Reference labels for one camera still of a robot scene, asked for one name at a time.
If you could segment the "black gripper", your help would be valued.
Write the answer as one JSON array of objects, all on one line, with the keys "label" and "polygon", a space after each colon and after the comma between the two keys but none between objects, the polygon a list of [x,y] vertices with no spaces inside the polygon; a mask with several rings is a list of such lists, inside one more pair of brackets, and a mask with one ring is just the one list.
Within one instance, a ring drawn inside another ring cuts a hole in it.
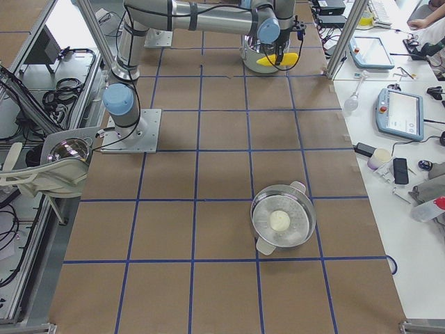
[{"label": "black gripper", "polygon": [[290,34],[290,29],[281,29],[279,37],[276,39],[275,65],[277,67],[283,66],[284,48],[289,45]]}]

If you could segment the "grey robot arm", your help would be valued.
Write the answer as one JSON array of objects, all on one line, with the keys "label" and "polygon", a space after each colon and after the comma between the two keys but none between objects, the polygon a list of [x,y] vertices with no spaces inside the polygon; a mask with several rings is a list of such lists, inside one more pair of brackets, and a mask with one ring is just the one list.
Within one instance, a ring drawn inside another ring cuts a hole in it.
[{"label": "grey robot arm", "polygon": [[294,28],[292,1],[242,1],[239,5],[186,1],[124,1],[124,26],[117,56],[111,64],[122,85],[139,78],[140,53],[151,30],[211,31],[244,35],[273,50],[271,63],[284,65],[285,50]]}]

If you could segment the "person hand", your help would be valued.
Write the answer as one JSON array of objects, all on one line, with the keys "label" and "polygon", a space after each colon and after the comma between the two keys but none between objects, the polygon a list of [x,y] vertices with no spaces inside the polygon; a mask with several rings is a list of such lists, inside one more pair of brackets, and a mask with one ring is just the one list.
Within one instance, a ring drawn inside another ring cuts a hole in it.
[{"label": "person hand", "polygon": [[428,23],[428,20],[426,20],[426,19],[413,19],[413,20],[410,20],[407,23],[407,25],[411,29],[418,30],[418,29],[426,28],[429,25],[429,23]]}]

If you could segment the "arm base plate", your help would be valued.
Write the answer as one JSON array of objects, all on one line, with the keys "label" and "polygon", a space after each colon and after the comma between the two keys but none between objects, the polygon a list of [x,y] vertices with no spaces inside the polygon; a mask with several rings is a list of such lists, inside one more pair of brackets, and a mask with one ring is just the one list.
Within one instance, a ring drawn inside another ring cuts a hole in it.
[{"label": "arm base plate", "polygon": [[172,46],[172,31],[149,29],[145,38],[144,48],[156,49]]},{"label": "arm base plate", "polygon": [[160,109],[142,109],[135,130],[134,126],[116,126],[112,116],[109,116],[107,127],[113,129],[105,132],[99,151],[106,154],[156,153],[161,114]]}]

